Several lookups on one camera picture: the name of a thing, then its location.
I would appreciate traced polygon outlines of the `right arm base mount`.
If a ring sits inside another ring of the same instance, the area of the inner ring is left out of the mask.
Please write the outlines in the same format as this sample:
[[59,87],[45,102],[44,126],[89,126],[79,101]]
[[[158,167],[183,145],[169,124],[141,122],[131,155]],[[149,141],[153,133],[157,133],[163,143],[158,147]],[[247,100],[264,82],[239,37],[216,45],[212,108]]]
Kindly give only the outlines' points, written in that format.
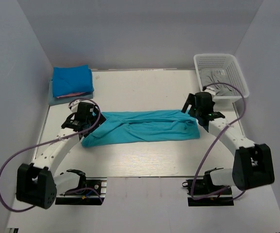
[[[182,188],[187,190],[187,201],[189,207],[219,207],[219,206],[233,206],[234,201],[232,200],[232,190],[228,188],[222,192],[218,192],[214,195],[210,195],[206,198],[200,200],[194,200],[191,197],[193,179],[185,180],[182,183]],[[198,198],[200,196],[208,195],[211,192],[215,192],[221,189],[221,186],[215,187],[213,191],[209,191],[205,186],[203,179],[197,179],[194,188],[194,197]]]

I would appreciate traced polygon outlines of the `teal t shirt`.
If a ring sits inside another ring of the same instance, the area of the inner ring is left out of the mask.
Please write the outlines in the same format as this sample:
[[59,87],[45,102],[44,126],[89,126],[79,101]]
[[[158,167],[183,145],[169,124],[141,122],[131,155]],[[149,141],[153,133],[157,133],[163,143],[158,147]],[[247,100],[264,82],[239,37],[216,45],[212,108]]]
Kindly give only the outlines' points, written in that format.
[[84,148],[200,138],[196,119],[180,110],[103,112],[102,114],[106,118],[105,122],[82,140]]

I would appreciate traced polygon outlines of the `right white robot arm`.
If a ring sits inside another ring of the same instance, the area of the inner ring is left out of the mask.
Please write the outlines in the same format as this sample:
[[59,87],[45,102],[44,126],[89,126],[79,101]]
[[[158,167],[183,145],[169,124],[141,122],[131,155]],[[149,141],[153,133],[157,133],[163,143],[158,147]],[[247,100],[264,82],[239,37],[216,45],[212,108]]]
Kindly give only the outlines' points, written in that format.
[[246,191],[275,181],[270,147],[256,144],[232,127],[221,112],[214,111],[212,95],[189,94],[182,112],[195,118],[208,133],[215,136],[234,156],[232,168],[214,168],[205,172],[203,187],[208,193],[235,186]]

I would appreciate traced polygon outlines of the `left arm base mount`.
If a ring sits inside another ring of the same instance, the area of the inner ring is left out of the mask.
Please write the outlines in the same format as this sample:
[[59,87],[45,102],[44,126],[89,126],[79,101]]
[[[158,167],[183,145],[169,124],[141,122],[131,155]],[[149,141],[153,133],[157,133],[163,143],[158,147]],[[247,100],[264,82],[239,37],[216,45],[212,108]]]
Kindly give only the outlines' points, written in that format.
[[79,190],[57,196],[55,205],[101,206],[106,196],[107,178],[87,178]]

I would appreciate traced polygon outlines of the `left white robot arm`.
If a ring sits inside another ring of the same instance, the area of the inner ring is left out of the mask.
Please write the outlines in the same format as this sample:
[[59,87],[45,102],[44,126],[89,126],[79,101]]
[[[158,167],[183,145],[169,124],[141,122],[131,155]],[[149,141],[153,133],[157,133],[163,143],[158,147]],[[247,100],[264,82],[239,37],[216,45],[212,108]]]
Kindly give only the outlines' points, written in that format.
[[86,175],[76,169],[55,172],[71,149],[95,131],[106,118],[92,100],[77,99],[69,104],[72,113],[61,125],[47,149],[33,162],[22,164],[17,170],[16,199],[43,209],[50,208],[58,195],[95,192],[87,186]]

